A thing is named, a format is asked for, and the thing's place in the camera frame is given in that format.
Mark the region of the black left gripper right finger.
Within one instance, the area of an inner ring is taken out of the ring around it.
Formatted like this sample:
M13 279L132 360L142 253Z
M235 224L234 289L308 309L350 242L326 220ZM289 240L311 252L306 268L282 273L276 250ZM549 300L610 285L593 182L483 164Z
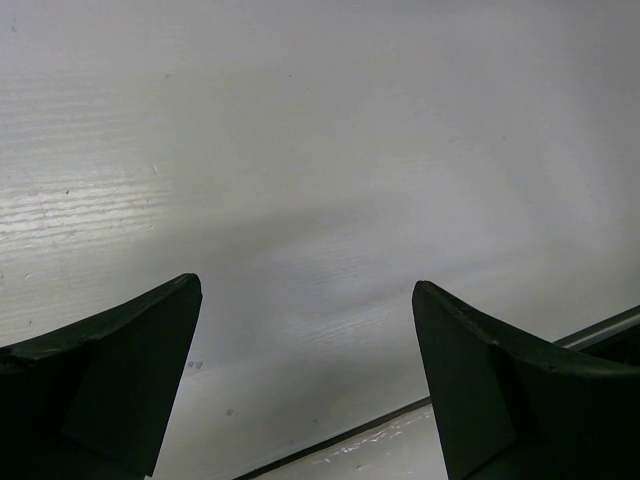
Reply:
M543 340L429 281L412 308L451 479L635 479L639 365Z

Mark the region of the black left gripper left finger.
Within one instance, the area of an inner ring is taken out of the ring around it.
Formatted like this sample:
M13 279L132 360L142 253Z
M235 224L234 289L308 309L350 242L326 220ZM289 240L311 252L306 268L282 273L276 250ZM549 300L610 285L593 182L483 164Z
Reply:
M183 274L1 349L4 479L153 475L202 303Z

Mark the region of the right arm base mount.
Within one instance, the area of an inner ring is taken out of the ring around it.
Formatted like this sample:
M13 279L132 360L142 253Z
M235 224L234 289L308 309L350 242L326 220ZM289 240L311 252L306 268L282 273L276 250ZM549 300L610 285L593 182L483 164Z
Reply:
M597 322L554 342L555 345L598 358L639 365L638 306Z

